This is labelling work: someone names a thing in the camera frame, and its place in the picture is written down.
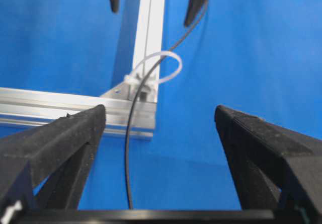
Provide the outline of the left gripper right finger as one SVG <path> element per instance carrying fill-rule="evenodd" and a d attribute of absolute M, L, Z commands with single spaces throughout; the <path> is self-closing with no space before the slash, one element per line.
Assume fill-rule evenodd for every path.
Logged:
<path fill-rule="evenodd" d="M 243 209 L 321 211 L 321 140 L 225 106 L 214 120 Z"/>

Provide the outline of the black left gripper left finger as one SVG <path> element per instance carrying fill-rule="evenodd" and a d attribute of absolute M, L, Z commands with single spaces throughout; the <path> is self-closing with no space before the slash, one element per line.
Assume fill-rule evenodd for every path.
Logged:
<path fill-rule="evenodd" d="M 103 105 L 1 139 L 1 209 L 76 209 L 105 129 Z"/>

